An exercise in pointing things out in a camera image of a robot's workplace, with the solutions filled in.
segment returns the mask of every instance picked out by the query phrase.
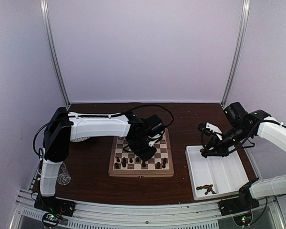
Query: wire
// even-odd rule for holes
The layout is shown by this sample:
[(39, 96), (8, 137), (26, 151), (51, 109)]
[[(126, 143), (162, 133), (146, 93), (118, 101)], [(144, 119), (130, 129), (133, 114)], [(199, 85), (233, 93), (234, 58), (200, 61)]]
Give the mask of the wire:
[(32, 198), (32, 200), (34, 200), (34, 201), (37, 200), (37, 199), (34, 199), (34, 198), (33, 198), (33, 194), (35, 194), (35, 193), (37, 193), (37, 192), (32, 192), (32, 193), (31, 193), (31, 198)]
[[(167, 128), (169, 127), (173, 122), (174, 122), (174, 115), (173, 113), (168, 110), (167, 108), (161, 106), (161, 105), (157, 105), (157, 104), (144, 104), (144, 105), (140, 105), (140, 106), (135, 106), (133, 108), (131, 108), (130, 110), (128, 111), (125, 111), (125, 112), (119, 112), (117, 114), (106, 114), (106, 115), (97, 115), (97, 114), (83, 114), (83, 115), (79, 115), (78, 117), (91, 117), (91, 118), (94, 118), (94, 117), (98, 117), (98, 118), (109, 118), (109, 117), (119, 117), (119, 116), (122, 116), (122, 115), (125, 115), (131, 111), (134, 111), (134, 110), (137, 110), (139, 108), (143, 108), (143, 107), (150, 107), (150, 106), (155, 106), (155, 107), (160, 107), (161, 109), (165, 110), (167, 113), (170, 114), (171, 116), (171, 121), (169, 124), (165, 125), (164, 127)], [(34, 150), (34, 153), (40, 158), (41, 157), (41, 154), (40, 154), (40, 151), (37, 152), (36, 150), (36, 147), (35, 147), (35, 143), (36, 143), (36, 139), (37, 139), (37, 136), (38, 134), (40, 133), (41, 130), (43, 130), (45, 127), (47, 127), (48, 125), (52, 124), (52, 123), (55, 123), (55, 122), (58, 122), (58, 121), (61, 121), (61, 120), (64, 120), (64, 119), (69, 119), (69, 118), (75, 118), (75, 116), (68, 116), (68, 117), (63, 117), (63, 118), (58, 118), (58, 119), (55, 119), (55, 120), (52, 120), (48, 123), (46, 123), (45, 125), (43, 125), (42, 127), (39, 128), (39, 130), (36, 132), (35, 136), (34, 136), (34, 139), (33, 139), (33, 150)]]
[(169, 113), (169, 115), (171, 116), (172, 119), (171, 119), (171, 121), (170, 121), (169, 124), (167, 124), (167, 125), (164, 126), (165, 128), (167, 128), (167, 127), (169, 127), (171, 124), (173, 124), (173, 122), (174, 122), (174, 120), (175, 120), (173, 113), (172, 113), (169, 109), (165, 108), (164, 106), (158, 105), (158, 104), (144, 104), (144, 105), (140, 105), (140, 106), (135, 106), (135, 107), (133, 107), (133, 108), (127, 110), (127, 111), (119, 112), (119, 113), (116, 113), (116, 114), (104, 114), (104, 115), (103, 115), (103, 114), (86, 114), (86, 115), (83, 114), (83, 115), (79, 115), (78, 117), (79, 117), (79, 118), (84, 118), (84, 117), (86, 117), (86, 118), (110, 118), (110, 117), (111, 117), (111, 118), (115, 118), (115, 117), (119, 117), (119, 116), (122, 116), (122, 115), (126, 115), (126, 114), (128, 114), (129, 112), (134, 111), (134, 110), (137, 110), (137, 109), (139, 109), (139, 108), (150, 107), (150, 106), (160, 107), (161, 109), (163, 109), (163, 110), (165, 110), (167, 113)]
[(135, 107), (131, 108), (130, 110), (128, 110), (128, 111), (126, 111), (126, 112), (123, 112), (122, 115), (124, 115), (124, 114), (126, 114), (126, 113), (129, 113), (129, 112), (131, 112), (131, 111), (137, 110), (137, 109), (139, 109), (139, 108), (150, 107), (150, 106), (160, 107), (161, 109), (165, 110), (167, 113), (170, 114), (170, 116), (171, 116), (172, 119), (171, 119), (171, 121), (170, 121), (169, 124), (167, 124), (167, 125), (164, 126), (165, 128), (167, 128), (167, 127), (169, 127), (171, 124), (173, 124), (173, 122), (174, 122), (174, 120), (175, 120), (175, 117), (174, 117), (173, 113), (172, 113), (169, 109), (165, 108), (164, 106), (157, 105), (157, 104), (144, 104), (144, 105), (140, 105), (140, 106), (135, 106)]
[(262, 217), (262, 215), (266, 211), (266, 208), (267, 208), (267, 205), (268, 205), (268, 198), (267, 197), (265, 197), (265, 198), (266, 198), (266, 204), (265, 204), (265, 207), (264, 207), (262, 213), (259, 215), (259, 217), (257, 217), (257, 219), (253, 223), (250, 223), (250, 226), (255, 224), (256, 222), (258, 222), (258, 220)]
[(249, 137), (253, 134), (253, 132), (255, 131), (255, 129), (258, 127), (258, 125), (260, 125), (261, 123), (273, 123), (273, 124), (277, 124), (277, 125), (281, 125), (279, 122), (277, 121), (273, 121), (273, 120), (259, 120), (258, 122), (256, 122), (254, 124), (254, 126), (251, 128), (251, 130), (249, 131), (247, 137), (237, 146), (235, 147), (233, 150), (229, 151), (229, 154), (230, 153), (233, 153), (235, 152), (236, 150), (238, 150), (240, 147), (243, 146), (243, 144), (249, 139)]

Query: robotic arm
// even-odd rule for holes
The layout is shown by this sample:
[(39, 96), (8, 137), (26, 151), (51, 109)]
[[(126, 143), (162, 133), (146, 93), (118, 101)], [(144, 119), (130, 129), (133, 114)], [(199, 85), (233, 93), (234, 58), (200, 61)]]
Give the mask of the robotic arm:
[(70, 206), (67, 201), (61, 203), (55, 198), (59, 168), (69, 155), (70, 141), (79, 142), (95, 136), (125, 137), (131, 151), (147, 161), (154, 156), (156, 148), (153, 145), (162, 139), (164, 131), (165, 126), (157, 115), (143, 119), (132, 111), (104, 115), (78, 114), (68, 113), (64, 107), (58, 108), (44, 130), (43, 156), (40, 158), (42, 169), (39, 200), (41, 201), (36, 201), (35, 207), (45, 210), (49, 206), (52, 209), (57, 206), (60, 208), (64, 208), (64, 205)]
[[(202, 132), (202, 156), (228, 156), (243, 147), (250, 137), (264, 138), (286, 152), (286, 126), (278, 122), (270, 114), (257, 110), (247, 113), (239, 102), (229, 105), (225, 110), (232, 129), (222, 134), (217, 126), (200, 123), (198, 130)], [(204, 145), (203, 135), (211, 136)], [(286, 194), (286, 174), (270, 179), (261, 179), (245, 184), (239, 190), (241, 205), (251, 207), (255, 199)]]

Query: clear plastic cup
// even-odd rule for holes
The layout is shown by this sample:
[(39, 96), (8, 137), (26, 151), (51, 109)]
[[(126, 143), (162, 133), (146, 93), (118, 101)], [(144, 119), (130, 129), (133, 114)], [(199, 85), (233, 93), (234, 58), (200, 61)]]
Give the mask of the clear plastic cup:
[(66, 165), (62, 163), (58, 171), (57, 183), (60, 185), (67, 185), (71, 181), (71, 176), (66, 168)]

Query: chessboard frame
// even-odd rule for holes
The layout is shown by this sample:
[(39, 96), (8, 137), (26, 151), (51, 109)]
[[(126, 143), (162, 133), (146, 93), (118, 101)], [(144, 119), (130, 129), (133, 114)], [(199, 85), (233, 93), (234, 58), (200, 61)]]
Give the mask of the chessboard frame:
[(168, 129), (165, 129), (165, 139), (166, 139), (166, 145), (167, 145), (167, 154), (168, 154), (168, 163), (169, 163), (169, 169), (154, 169), (154, 170), (148, 170), (148, 169), (141, 169), (141, 170), (128, 170), (128, 169), (113, 169), (114, 160), (115, 160), (115, 150), (116, 150), (116, 144), (118, 137), (115, 137), (113, 139), (112, 144), (112, 150), (111, 150), (111, 156), (110, 156), (110, 163), (109, 163), (109, 170), (108, 174), (111, 177), (172, 177), (174, 175), (174, 166), (173, 166), (173, 157), (172, 157), (172, 151), (171, 151), (171, 143), (170, 138), (168, 134)]

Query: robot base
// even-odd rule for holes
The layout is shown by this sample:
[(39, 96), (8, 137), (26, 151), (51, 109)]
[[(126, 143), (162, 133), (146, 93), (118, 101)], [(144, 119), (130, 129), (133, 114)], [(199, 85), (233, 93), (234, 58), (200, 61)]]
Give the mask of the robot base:
[(64, 216), (73, 216), (73, 212), (75, 209), (75, 202), (64, 200), (64, 199), (57, 199), (56, 197), (42, 197), (43, 203), (39, 201), (39, 196), (36, 198), (34, 208), (49, 211), (52, 209), (53, 213), (57, 215), (64, 215)]
[(249, 205), (243, 205), (240, 203), (239, 198), (233, 198), (233, 199), (227, 199), (227, 200), (221, 200), (218, 203), (220, 212), (222, 216), (230, 215), (230, 214), (236, 214), (243, 211), (248, 211), (251, 207), (257, 208), (259, 206), (259, 202), (256, 199), (252, 199), (250, 201)]

